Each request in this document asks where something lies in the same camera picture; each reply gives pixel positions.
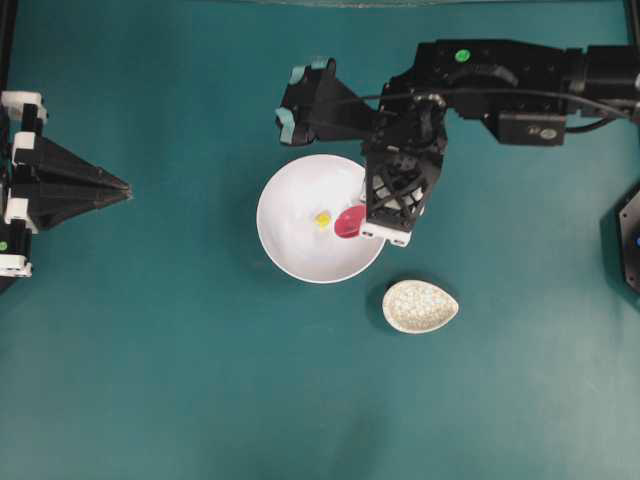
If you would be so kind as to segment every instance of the white plastic part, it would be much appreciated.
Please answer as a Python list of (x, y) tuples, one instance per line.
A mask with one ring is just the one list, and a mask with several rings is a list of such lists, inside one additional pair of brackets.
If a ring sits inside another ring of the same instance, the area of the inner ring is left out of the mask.
[(42, 94), (36, 92), (2, 92), (2, 106), (7, 109), (9, 118), (19, 122), (22, 120), (22, 112), (25, 104), (38, 107), (38, 118), (43, 124), (47, 123), (47, 109), (42, 106)]
[(31, 263), (23, 255), (0, 254), (0, 277), (30, 277)]
[(440, 287), (420, 280), (393, 285), (382, 300), (387, 322), (404, 333), (427, 333), (443, 327), (458, 314), (458, 302)]
[[(335, 283), (366, 269), (384, 247), (384, 239), (344, 239), (334, 222), (360, 203), (364, 168), (334, 155), (311, 155), (282, 167), (262, 191), (256, 223), (260, 242), (280, 269), (299, 280)], [(331, 223), (315, 218), (328, 212)]]
[(383, 238), (396, 247), (406, 247), (411, 241), (411, 232), (403, 232), (392, 228), (364, 222), (360, 227), (360, 236), (365, 238)]
[(16, 163), (16, 150), (33, 150), (36, 145), (36, 134), (33, 132), (18, 132), (13, 136), (13, 148), (11, 151), (11, 163)]
[(9, 225), (11, 220), (24, 220), (26, 226), (32, 233), (38, 233), (38, 229), (31, 221), (29, 214), (29, 199), (28, 198), (13, 198), (11, 196), (11, 189), (9, 189), (9, 195), (7, 196), (7, 208), (4, 211), (4, 223)]

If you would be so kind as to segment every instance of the white mounting clamp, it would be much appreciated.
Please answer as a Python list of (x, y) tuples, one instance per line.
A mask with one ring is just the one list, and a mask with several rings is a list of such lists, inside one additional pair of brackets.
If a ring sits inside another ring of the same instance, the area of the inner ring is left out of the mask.
[(13, 136), (13, 148), (11, 151), (11, 163), (15, 167), (16, 150), (33, 150), (36, 145), (36, 134), (33, 132), (18, 132)]
[(47, 123), (49, 114), (42, 104), (42, 94), (37, 92), (2, 92), (2, 106), (7, 109), (9, 118), (19, 122), (22, 120), (22, 112), (25, 105), (38, 107), (38, 118), (43, 125)]
[(30, 277), (31, 268), (23, 255), (0, 255), (0, 277)]
[(12, 220), (24, 220), (26, 227), (31, 230), (31, 233), (38, 233), (38, 229), (29, 217), (28, 211), (29, 199), (13, 198), (11, 196), (11, 189), (9, 189), (7, 208), (4, 211), (4, 223), (10, 225)]

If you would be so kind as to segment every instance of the green tabletop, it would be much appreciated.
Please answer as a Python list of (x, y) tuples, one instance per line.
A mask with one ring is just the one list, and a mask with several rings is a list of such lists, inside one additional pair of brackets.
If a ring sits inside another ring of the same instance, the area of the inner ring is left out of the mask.
[[(341, 284), (287, 277), (258, 241), (275, 170), (359, 159), (279, 145), (292, 65), (333, 56), (376, 93), (418, 42), (465, 37), (627, 41), (616, 1), (22, 2), (10, 87), (43, 92), (46, 135), (135, 198), (36, 237), (33, 278), (0, 299), (0, 478), (640, 477), (640, 316), (611, 217), (640, 180), (633, 125), (536, 149), (450, 113), (411, 244)], [(391, 330), (403, 278), (459, 315)]]

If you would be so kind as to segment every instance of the wire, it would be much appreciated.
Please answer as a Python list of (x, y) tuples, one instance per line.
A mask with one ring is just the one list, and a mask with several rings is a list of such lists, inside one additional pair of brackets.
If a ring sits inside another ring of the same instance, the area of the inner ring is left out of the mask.
[(546, 98), (558, 98), (561, 100), (567, 100), (575, 103), (579, 103), (583, 106), (588, 106), (600, 110), (601, 112), (607, 112), (609, 115), (615, 118), (624, 118), (632, 121), (632, 118), (625, 111), (620, 110), (612, 105), (609, 105), (603, 101), (591, 100), (572, 93), (563, 92), (547, 92), (544, 90), (530, 90), (530, 89), (514, 89), (514, 88), (434, 88), (424, 91), (414, 91), (408, 93), (395, 93), (390, 95), (364, 95), (361, 97), (345, 98), (342, 100), (324, 100), (317, 102), (318, 104), (346, 104), (357, 103), (366, 100), (401, 100), (406, 98), (424, 97), (428, 95), (469, 95), (469, 94), (486, 94), (486, 95), (526, 95), (535, 97)]
[(587, 133), (592, 132), (593, 130), (597, 130), (598, 128), (602, 128), (605, 125), (609, 125), (611, 122), (614, 122), (615, 118), (602, 118), (597, 122), (589, 123), (587, 125), (580, 125), (579, 127), (567, 127), (565, 129), (566, 133)]
[(629, 19), (629, 30), (631, 40), (634, 45), (640, 46), (640, 13), (638, 12), (638, 2), (636, 0), (627, 0), (627, 18)]

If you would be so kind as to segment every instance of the red object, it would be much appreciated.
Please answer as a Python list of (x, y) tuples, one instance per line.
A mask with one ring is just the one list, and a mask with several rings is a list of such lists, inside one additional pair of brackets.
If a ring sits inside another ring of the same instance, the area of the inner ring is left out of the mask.
[(340, 238), (353, 238), (360, 234), (360, 225), (367, 216), (367, 207), (356, 205), (347, 208), (336, 220), (334, 231)]

